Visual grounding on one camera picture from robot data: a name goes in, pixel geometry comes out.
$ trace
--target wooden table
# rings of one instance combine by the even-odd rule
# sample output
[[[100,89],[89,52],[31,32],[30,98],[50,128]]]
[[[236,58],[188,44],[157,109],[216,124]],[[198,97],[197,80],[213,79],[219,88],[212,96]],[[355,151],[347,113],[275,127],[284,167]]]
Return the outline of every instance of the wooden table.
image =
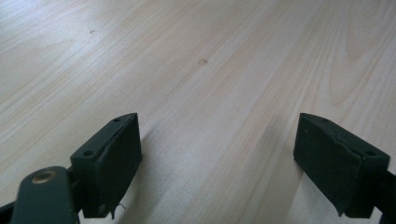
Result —
[[[396,169],[393,0],[6,0],[0,73],[1,204],[132,112],[126,209],[82,223],[378,223],[338,217],[293,161],[300,112]]]

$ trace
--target table surface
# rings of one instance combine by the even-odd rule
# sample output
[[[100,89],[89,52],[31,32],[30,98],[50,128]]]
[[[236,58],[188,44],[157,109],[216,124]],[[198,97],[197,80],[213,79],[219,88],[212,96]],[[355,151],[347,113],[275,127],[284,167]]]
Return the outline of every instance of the table surface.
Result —
[[[0,3],[0,202],[137,112],[144,159],[116,219],[378,223],[338,217],[294,162],[299,113],[396,168],[396,1]]]

